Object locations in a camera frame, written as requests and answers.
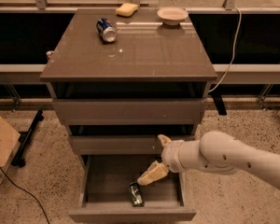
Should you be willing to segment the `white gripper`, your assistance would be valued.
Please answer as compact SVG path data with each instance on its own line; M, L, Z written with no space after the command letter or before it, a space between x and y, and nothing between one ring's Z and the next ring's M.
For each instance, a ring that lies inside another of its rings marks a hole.
M172 173L181 173L185 171L179 159L179 149L182 140L171 141L168 136L163 134L159 134L158 138L163 146L163 151L161 153L162 162L152 162L148 169L138 177L137 183L141 186L147 186L166 177L169 171Z

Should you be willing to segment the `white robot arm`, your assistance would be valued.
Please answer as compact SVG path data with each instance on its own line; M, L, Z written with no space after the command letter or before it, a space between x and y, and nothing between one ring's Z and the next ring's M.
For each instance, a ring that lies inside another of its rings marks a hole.
M280 155L250 147L226 133L212 131L199 140L171 140L159 134L163 151L161 162L154 161L137 179L149 185L172 173L196 169L229 175L243 170L280 190Z

